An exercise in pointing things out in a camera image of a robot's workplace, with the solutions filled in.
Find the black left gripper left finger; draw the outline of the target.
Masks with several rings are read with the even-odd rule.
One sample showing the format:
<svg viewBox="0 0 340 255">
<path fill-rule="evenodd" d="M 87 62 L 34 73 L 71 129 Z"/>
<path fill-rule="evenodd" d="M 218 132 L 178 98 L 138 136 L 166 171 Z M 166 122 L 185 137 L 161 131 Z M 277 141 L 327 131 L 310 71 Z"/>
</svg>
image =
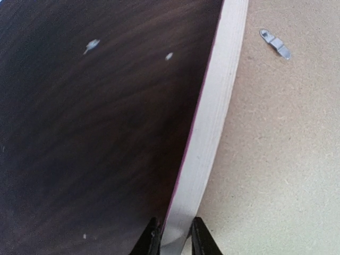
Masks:
<svg viewBox="0 0 340 255">
<path fill-rule="evenodd" d="M 131 255 L 159 255 L 160 241 L 160 221 L 156 217 L 153 217 L 134 245 Z"/>
</svg>

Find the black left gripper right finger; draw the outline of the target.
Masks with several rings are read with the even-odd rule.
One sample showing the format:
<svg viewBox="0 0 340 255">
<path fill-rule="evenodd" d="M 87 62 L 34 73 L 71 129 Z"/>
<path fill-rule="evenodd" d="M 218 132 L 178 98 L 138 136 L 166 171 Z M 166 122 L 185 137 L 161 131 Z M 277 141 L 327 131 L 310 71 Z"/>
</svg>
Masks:
<svg viewBox="0 0 340 255">
<path fill-rule="evenodd" d="M 201 217 L 195 217 L 191 226 L 193 255 L 222 255 Z"/>
</svg>

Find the light wood picture frame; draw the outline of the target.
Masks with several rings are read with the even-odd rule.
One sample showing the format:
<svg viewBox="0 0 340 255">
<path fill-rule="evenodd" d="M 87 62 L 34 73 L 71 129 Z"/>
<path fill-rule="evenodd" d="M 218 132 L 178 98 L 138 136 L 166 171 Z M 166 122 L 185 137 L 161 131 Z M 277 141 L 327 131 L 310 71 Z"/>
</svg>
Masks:
<svg viewBox="0 0 340 255">
<path fill-rule="evenodd" d="M 181 254 L 212 170 L 243 42 L 248 1 L 223 1 L 160 243 L 160 254 Z"/>
</svg>

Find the brown backing board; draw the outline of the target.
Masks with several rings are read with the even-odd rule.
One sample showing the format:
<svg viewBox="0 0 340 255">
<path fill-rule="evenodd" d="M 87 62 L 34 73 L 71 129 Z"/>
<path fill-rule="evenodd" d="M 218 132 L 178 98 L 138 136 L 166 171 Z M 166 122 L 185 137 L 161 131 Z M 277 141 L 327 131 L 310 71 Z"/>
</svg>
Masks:
<svg viewBox="0 0 340 255">
<path fill-rule="evenodd" d="M 224 254 L 339 254 L 339 1 L 250 1 L 199 215 Z"/>
</svg>

